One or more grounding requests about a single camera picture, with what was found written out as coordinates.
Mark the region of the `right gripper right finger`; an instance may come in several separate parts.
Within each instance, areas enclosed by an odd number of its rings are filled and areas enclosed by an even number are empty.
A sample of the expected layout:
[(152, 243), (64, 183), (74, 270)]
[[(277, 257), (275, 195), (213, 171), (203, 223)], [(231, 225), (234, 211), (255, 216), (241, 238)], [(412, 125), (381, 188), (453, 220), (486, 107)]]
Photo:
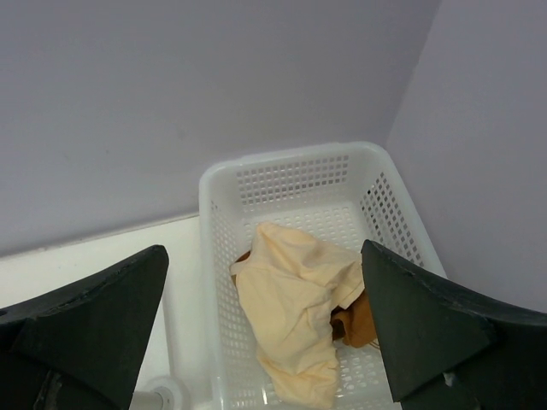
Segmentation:
[(362, 270), (391, 398), (404, 409), (544, 409), (546, 315), (367, 240)]

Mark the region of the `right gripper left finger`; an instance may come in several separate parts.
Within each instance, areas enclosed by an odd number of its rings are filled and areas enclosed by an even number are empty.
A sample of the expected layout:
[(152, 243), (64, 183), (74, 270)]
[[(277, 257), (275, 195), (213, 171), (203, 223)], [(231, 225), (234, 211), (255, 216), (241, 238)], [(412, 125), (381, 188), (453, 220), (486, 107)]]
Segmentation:
[(3, 409), (127, 409), (168, 272), (153, 245), (1, 310)]

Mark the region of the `brown underwear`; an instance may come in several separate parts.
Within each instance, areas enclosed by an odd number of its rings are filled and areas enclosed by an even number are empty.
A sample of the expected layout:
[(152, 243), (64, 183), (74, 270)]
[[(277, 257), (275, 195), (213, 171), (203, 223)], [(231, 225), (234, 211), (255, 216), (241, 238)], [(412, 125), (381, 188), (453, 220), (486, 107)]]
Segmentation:
[(230, 268), (256, 340), (289, 357), (340, 340), (360, 348), (376, 338), (357, 253), (324, 243), (309, 249), (254, 249)]

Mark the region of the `beige underwear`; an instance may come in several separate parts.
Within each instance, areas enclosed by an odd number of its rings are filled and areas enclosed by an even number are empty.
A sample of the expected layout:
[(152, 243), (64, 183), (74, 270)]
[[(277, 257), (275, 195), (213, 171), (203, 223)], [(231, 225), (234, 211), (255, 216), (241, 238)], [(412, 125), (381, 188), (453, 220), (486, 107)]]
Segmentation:
[(363, 292), (361, 256), (305, 231), (262, 222), (230, 268), (256, 339), (256, 358), (284, 402), (329, 409), (339, 362), (331, 313)]

